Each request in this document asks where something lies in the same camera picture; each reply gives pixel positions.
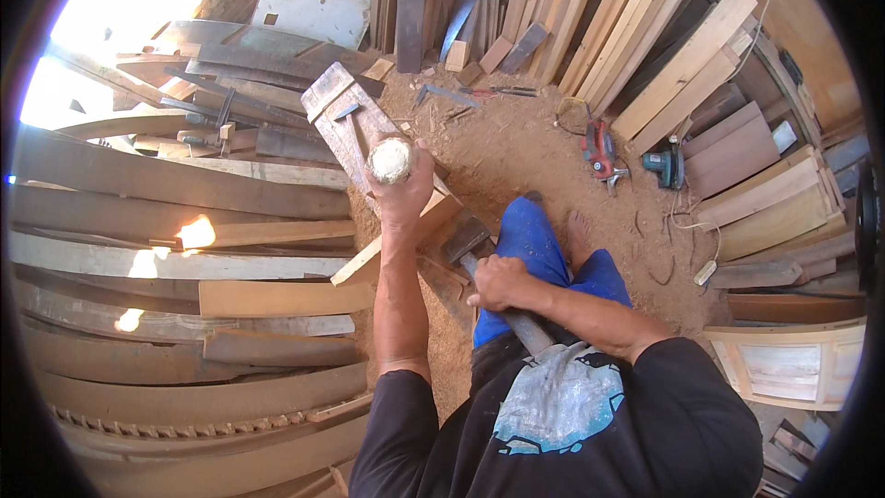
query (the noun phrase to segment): white board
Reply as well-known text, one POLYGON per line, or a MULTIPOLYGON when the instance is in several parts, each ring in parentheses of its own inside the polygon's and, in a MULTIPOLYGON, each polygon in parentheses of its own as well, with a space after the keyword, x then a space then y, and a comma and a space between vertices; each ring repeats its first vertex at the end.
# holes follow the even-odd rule
POLYGON ((371 0, 259 0, 252 26, 357 50, 369 27, 371 0))

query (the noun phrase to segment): chisel handle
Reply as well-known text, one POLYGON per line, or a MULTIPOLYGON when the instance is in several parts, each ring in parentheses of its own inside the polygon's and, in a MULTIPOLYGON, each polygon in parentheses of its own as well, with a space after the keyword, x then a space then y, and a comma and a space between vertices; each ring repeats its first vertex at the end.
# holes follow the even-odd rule
MULTIPOLYGON (((473 279, 473 274, 476 273, 476 262, 477 258, 472 252, 468 252, 461 257, 461 265, 470 274, 471 279, 473 279)), ((499 313, 532 356, 555 344, 547 332, 529 316, 531 312, 528 310, 508 308, 499 313)))

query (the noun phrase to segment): blue pants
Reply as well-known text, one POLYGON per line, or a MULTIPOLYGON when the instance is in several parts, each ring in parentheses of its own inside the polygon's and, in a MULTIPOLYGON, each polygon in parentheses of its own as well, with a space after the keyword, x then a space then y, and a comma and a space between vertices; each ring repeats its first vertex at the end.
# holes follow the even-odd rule
MULTIPOLYGON (((510 203, 504 212, 495 252, 501 257, 521 259, 529 273, 547 283, 633 307, 612 255, 605 249, 590 255, 575 274, 574 280, 569 282, 566 258, 559 248, 547 214, 541 206, 525 197, 521 196, 510 203)), ((500 315, 480 310, 479 320, 473 329, 473 348, 508 331, 510 327, 500 315)))

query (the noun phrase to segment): black t-shirt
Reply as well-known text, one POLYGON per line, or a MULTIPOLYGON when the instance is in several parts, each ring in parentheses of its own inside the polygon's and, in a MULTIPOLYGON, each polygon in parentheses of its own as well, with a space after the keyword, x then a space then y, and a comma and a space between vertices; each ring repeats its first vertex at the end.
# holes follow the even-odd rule
POLYGON ((633 367, 559 344, 486 379, 474 366, 470 398, 438 429, 423 378, 382 375, 349 495, 725 498, 759 482, 756 418, 691 340, 655 343, 633 367))

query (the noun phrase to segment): man's right hand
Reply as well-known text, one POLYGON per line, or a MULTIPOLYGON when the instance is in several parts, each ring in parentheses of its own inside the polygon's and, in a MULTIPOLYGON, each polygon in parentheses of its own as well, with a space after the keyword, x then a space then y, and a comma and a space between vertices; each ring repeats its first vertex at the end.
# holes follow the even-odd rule
POLYGON ((480 258, 473 281, 478 292, 467 297, 467 304, 488 311, 521 307, 519 297, 528 287, 540 282, 528 272, 519 258, 501 258, 497 254, 480 258))

